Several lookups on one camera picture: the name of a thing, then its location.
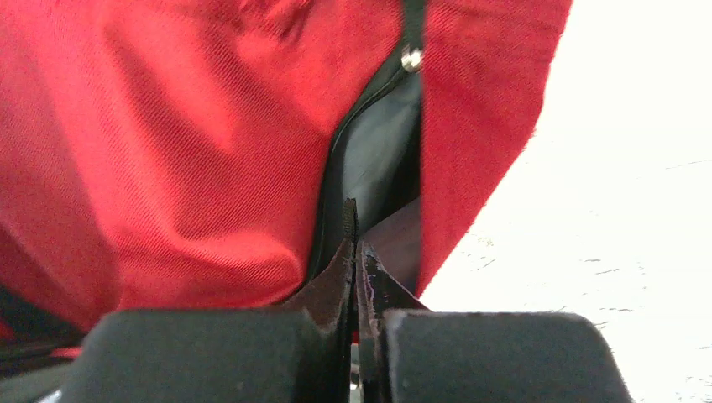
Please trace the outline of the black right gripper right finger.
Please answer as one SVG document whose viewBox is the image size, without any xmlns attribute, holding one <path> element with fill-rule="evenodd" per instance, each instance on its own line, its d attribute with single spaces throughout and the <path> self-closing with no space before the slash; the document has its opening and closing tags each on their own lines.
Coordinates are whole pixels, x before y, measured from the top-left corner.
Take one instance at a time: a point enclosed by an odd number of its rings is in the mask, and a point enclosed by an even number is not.
<svg viewBox="0 0 712 403">
<path fill-rule="evenodd" d="M 361 243 L 355 255 L 365 402 L 628 402 L 610 348 L 561 312 L 435 312 Z"/>
</svg>

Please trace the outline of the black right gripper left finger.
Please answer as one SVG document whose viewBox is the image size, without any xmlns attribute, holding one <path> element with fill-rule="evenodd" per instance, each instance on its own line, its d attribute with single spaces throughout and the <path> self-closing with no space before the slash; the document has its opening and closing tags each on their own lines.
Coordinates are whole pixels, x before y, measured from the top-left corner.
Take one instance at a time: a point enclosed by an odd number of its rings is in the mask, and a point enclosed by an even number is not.
<svg viewBox="0 0 712 403">
<path fill-rule="evenodd" d="M 133 310 L 87 336 L 64 402 L 345 402 L 354 245 L 280 306 Z"/>
</svg>

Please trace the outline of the red student backpack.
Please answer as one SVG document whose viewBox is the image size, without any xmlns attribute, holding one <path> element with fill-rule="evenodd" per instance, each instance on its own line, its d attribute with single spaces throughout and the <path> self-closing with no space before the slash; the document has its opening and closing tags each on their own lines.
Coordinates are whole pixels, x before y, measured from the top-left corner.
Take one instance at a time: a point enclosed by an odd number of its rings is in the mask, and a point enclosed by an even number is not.
<svg viewBox="0 0 712 403">
<path fill-rule="evenodd" d="M 110 312 L 284 300 L 420 184 L 424 290 L 525 148 L 569 1 L 4 1 L 1 376 Z"/>
</svg>

